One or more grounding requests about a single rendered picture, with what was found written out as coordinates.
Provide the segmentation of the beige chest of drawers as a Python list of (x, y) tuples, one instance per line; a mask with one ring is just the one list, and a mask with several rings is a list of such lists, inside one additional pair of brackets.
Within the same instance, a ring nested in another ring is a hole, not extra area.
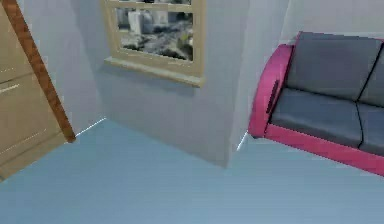
[(75, 133), (16, 0), (0, 0), (0, 183)]

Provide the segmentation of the pink sofa with grey cushions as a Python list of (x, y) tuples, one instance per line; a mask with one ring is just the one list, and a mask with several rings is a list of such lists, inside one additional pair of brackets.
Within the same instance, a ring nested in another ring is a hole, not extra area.
[(384, 39), (301, 31), (279, 45), (248, 133), (384, 177)]

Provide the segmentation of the beige framed window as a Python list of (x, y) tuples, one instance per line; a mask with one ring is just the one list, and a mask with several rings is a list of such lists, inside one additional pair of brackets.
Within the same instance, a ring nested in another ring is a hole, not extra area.
[(201, 87), (206, 0), (99, 0), (114, 66)]

